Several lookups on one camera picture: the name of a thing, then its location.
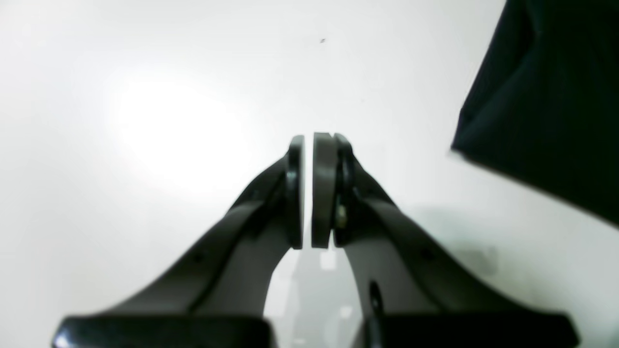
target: black plastic arm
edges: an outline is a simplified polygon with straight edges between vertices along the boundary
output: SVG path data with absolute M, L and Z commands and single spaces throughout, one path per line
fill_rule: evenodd
M 332 162 L 336 170 L 325 168 Z M 325 248 L 333 229 L 355 275 L 366 318 L 355 346 L 578 344 L 566 316 L 530 310 L 460 266 L 396 207 L 341 134 L 314 135 L 313 206 L 313 246 Z
M 271 274 L 300 249 L 303 136 L 169 270 L 128 300 L 66 318 L 54 348 L 275 347 L 262 319 Z

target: hole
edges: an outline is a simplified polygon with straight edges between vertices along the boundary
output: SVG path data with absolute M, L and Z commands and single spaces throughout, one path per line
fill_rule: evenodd
M 370 302 L 374 314 L 383 314 L 383 297 L 378 289 L 378 284 L 375 281 L 370 282 Z

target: white wall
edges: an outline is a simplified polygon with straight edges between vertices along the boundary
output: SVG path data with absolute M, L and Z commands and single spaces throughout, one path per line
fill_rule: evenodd
M 448 152 L 502 7 L 0 2 L 0 346 L 146 285 L 314 131 L 482 279 L 619 345 L 618 231 Z M 345 347 L 359 311 L 343 252 L 309 248 L 265 310 L 282 347 Z

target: white surface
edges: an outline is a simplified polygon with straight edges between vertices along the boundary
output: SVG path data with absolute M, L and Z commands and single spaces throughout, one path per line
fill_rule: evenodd
M 0 346 L 48 346 L 64 315 L 146 285 L 314 131 L 346 135 L 482 279 L 570 312 L 583 347 L 619 346 L 618 231 L 448 154 L 502 7 L 0 2 Z M 350 265 L 305 240 L 266 315 L 284 348 L 346 347 L 360 322 Z

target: black fabric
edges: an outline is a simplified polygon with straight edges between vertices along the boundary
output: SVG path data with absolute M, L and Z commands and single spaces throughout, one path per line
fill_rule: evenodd
M 452 148 L 619 225 L 619 0 L 508 0 Z

